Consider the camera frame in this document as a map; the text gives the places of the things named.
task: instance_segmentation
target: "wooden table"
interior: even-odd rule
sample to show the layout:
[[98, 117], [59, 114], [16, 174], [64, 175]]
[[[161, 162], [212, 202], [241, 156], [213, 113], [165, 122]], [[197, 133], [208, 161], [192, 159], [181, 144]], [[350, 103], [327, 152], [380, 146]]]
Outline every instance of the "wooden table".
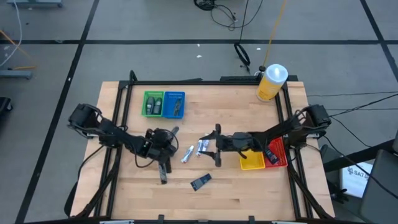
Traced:
[[[293, 111], [307, 106], [303, 83], [288, 82], [288, 86]], [[198, 139], [214, 130], [216, 123], [221, 124], [223, 134], [265, 131], [278, 124], [275, 100], [268, 103], [259, 101], [256, 88], [251, 85], [134, 85], [127, 119], [128, 133], [143, 135], [147, 128], [172, 129], [179, 126], [177, 138], [180, 149], [171, 158], [172, 173], [167, 175], [166, 185], [160, 184], [157, 163], [139, 169], [134, 163], [134, 155], [123, 150], [112, 218], [153, 220], [164, 214], [167, 220], [247, 220], [249, 215], [254, 215], [256, 220], [294, 220], [286, 168], [243, 171], [239, 154], [235, 152], [222, 153], [223, 165], [220, 168], [215, 167], [214, 160], [208, 156], [193, 155], [187, 164], [180, 162], [185, 151], [191, 145], [196, 147]], [[97, 107], [106, 118], [112, 118], [117, 90], [118, 82], [104, 82], [102, 85]], [[141, 106], [145, 90], [184, 91], [184, 118], [143, 117]], [[308, 143], [318, 147], [315, 140]], [[98, 147], [98, 139], [89, 140], [85, 156]], [[210, 150], [214, 149], [215, 143], [211, 141]], [[308, 189], [320, 205], [334, 216], [320, 153], [310, 147], [303, 148], [301, 152]], [[105, 150], [82, 169], [71, 215], [80, 212], [96, 192], [104, 155]], [[142, 158], [138, 160], [139, 164], [148, 162]], [[195, 192], [190, 182], [207, 173], [213, 179]], [[297, 189], [301, 214], [305, 217], [302, 194]], [[104, 202], [108, 201], [108, 192], [104, 199]], [[102, 214], [105, 214], [105, 207], [106, 203], [103, 203]]]

